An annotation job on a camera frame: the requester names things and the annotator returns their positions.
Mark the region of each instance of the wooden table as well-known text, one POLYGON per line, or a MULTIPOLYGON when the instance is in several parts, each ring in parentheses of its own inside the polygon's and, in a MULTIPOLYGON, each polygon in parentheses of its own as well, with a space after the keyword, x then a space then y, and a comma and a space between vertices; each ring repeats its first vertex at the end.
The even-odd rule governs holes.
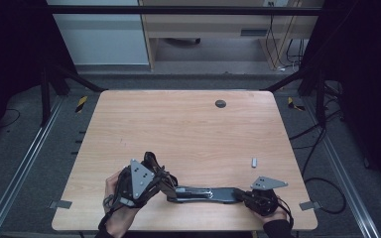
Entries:
MULTIPOLYGON (((289 186, 275 189, 294 213, 297 230, 318 225, 274 96, 267 91, 105 91, 101 93, 63 192, 56 230, 96 230, 104 212, 105 179, 154 152, 180 185, 251 190, 259 176, 289 186), (226 106, 218 108, 216 100, 226 106), (257 168, 251 167, 258 159, 257 168)), ((166 201, 159 192, 130 230, 261 230, 243 203, 166 201)))

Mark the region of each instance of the white panel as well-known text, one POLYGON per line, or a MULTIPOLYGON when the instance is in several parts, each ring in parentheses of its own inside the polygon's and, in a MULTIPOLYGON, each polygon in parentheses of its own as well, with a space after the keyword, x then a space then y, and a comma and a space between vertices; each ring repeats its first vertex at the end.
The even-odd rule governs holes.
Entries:
MULTIPOLYGON (((49 5, 132 5, 136 0, 48 0, 49 5)), ((75 64, 148 64, 139 15, 55 14, 75 64)))

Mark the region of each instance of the small white object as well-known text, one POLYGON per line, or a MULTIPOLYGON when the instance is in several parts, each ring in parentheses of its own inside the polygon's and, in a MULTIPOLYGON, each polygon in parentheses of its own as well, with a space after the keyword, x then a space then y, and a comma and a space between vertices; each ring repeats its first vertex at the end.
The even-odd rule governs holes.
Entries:
POLYGON ((258 159, 252 158, 252 168, 256 168, 257 165, 258 165, 258 159))

